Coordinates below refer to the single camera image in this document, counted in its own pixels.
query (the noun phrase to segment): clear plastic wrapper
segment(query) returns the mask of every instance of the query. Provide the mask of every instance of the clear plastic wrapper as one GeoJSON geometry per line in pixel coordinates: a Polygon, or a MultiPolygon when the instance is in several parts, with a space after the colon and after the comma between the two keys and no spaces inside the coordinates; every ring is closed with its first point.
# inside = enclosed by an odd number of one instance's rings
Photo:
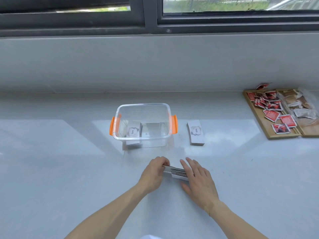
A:
{"type": "Polygon", "coordinates": [[[311,92],[299,87],[298,89],[280,90],[277,95],[285,110],[299,125],[319,124],[319,101],[311,92]]]}

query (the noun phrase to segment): person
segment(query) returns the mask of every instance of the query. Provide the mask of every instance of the person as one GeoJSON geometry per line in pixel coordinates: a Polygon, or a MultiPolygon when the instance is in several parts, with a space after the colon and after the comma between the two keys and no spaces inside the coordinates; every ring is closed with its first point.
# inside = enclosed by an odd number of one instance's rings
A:
{"type": "MultiPolygon", "coordinates": [[[[228,239],[267,238],[219,200],[215,183],[207,169],[196,160],[186,160],[190,167],[184,160],[181,159],[180,162],[189,179],[189,186],[181,183],[181,187],[217,222],[228,239]]],[[[114,239],[138,203],[147,194],[159,188],[165,169],[163,165],[170,165],[167,158],[152,159],[135,186],[82,221],[65,239],[114,239]]]]}

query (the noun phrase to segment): forearm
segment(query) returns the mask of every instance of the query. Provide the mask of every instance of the forearm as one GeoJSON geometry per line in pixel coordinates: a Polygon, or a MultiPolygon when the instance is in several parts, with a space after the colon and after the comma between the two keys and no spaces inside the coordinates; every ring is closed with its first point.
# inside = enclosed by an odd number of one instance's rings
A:
{"type": "Polygon", "coordinates": [[[135,185],[82,221],[65,239],[114,239],[145,195],[141,186],[135,185]]]}
{"type": "Polygon", "coordinates": [[[267,239],[257,229],[233,213],[223,202],[215,205],[209,215],[217,222],[228,239],[267,239]]]}

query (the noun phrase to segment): plastic container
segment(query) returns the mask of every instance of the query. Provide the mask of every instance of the plastic container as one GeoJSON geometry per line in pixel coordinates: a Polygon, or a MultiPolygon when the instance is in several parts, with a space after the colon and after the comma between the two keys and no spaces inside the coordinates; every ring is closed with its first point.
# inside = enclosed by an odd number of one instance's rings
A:
{"type": "Polygon", "coordinates": [[[169,105],[165,103],[121,105],[110,125],[110,135],[126,144],[138,141],[144,148],[163,147],[172,134],[178,132],[176,115],[171,115],[169,105]],[[129,121],[142,124],[141,137],[126,137],[129,121]]]}

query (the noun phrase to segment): hand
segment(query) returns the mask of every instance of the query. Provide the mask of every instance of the hand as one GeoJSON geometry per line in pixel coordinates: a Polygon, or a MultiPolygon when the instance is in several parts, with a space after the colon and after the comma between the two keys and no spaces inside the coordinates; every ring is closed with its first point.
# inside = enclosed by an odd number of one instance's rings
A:
{"type": "Polygon", "coordinates": [[[151,193],[154,190],[158,189],[162,183],[163,172],[165,167],[162,165],[169,166],[169,160],[165,157],[156,157],[152,159],[143,171],[138,185],[140,185],[145,194],[151,193]]]}
{"type": "Polygon", "coordinates": [[[196,160],[190,158],[186,158],[186,160],[192,169],[184,160],[181,159],[180,162],[189,179],[190,188],[183,183],[181,183],[181,187],[199,207],[210,215],[214,206],[219,202],[215,183],[210,172],[196,160]]]}

